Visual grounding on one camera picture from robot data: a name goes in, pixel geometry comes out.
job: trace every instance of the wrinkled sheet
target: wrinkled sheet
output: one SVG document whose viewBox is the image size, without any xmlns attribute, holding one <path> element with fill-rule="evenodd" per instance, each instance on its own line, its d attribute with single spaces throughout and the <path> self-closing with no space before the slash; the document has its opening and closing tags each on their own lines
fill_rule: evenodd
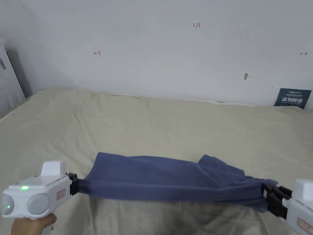
<svg viewBox="0 0 313 235">
<path fill-rule="evenodd" d="M 198 163 L 156 156 L 126 157 L 98 153 L 79 192 L 106 199 L 223 202 L 267 211 L 262 183 L 244 171 L 208 155 Z"/>
<path fill-rule="evenodd" d="M 0 120 L 0 190 L 64 160 L 84 178 L 98 152 L 198 162 L 204 154 L 292 189 L 312 178 L 313 113 L 46 89 Z M 196 202 L 119 201 L 77 194 L 54 234 L 289 234 L 270 213 Z M 10 234 L 13 220 L 0 218 Z"/>
</svg>

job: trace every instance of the red marking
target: red marking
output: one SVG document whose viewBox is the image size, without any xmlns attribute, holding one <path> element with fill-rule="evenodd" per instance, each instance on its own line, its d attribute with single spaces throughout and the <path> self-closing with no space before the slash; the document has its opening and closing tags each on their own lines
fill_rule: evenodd
<svg viewBox="0 0 313 235">
<path fill-rule="evenodd" d="M 59 192 L 57 193 L 57 200 L 61 199 L 61 198 L 64 197 L 65 195 L 66 195 L 65 189 L 59 191 Z"/>
<path fill-rule="evenodd" d="M 308 234 L 313 235 L 313 226 L 308 224 L 307 222 L 305 222 L 303 219 L 300 219 L 298 217 L 297 220 L 297 225 L 303 229 L 304 231 L 306 231 Z"/>
<path fill-rule="evenodd" d="M 95 54 L 95 55 L 99 54 L 99 55 L 101 56 L 100 50 L 99 50 L 99 52 L 94 52 L 94 54 Z"/>
</svg>

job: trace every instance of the mattress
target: mattress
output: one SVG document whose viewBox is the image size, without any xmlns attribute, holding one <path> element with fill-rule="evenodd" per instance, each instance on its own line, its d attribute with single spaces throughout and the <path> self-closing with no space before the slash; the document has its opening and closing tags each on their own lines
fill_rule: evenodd
<svg viewBox="0 0 313 235">
<path fill-rule="evenodd" d="M 98 152 L 197 162 L 217 157 L 293 188 L 313 177 L 313 112 L 51 88 L 0 120 L 0 190 L 64 160 L 84 178 Z M 236 205 L 119 201 L 77 194 L 56 211 L 55 234 L 292 234 L 269 212 Z M 12 219 L 0 218 L 9 234 Z"/>
</svg>

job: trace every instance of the blue towel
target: blue towel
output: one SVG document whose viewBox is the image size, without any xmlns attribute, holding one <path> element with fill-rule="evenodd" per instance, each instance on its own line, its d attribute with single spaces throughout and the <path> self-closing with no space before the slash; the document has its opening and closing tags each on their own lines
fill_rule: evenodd
<svg viewBox="0 0 313 235">
<path fill-rule="evenodd" d="M 152 156 L 98 153 L 80 192 L 120 200 L 198 201 L 241 204 L 265 212 L 262 183 L 244 171 L 204 155 L 198 163 Z"/>
</svg>

